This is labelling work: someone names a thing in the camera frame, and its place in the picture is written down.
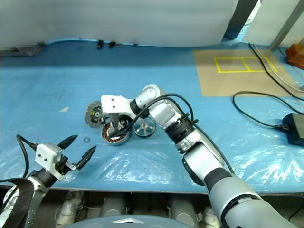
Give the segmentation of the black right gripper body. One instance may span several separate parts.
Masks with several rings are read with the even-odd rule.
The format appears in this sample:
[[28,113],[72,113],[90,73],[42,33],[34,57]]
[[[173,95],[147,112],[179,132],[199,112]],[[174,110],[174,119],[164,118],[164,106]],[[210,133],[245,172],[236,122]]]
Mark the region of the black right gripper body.
[[104,126],[113,125],[118,130],[125,129],[130,124],[130,117],[123,114],[107,114],[104,117]]

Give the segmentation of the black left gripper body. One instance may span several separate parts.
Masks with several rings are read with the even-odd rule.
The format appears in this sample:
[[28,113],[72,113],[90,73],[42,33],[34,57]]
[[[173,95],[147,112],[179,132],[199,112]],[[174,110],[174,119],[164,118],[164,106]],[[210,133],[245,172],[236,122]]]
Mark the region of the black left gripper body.
[[70,171],[76,171],[77,166],[68,162],[68,158],[63,154],[60,157],[60,161],[55,164],[56,171],[60,174],[58,181],[63,180],[64,176]]

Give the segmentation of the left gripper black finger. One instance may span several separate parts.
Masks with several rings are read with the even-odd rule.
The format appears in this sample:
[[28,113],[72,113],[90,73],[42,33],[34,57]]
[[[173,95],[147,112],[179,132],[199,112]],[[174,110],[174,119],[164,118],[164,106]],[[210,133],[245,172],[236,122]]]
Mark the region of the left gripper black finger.
[[90,161],[93,154],[95,153],[95,150],[96,150],[96,145],[83,154],[81,160],[76,164],[77,170],[81,170]]
[[71,135],[71,136],[65,138],[58,144],[58,147],[61,148],[62,150],[65,150],[67,147],[69,147],[74,142],[74,140],[77,137],[78,137],[78,135],[75,134],[75,135]]

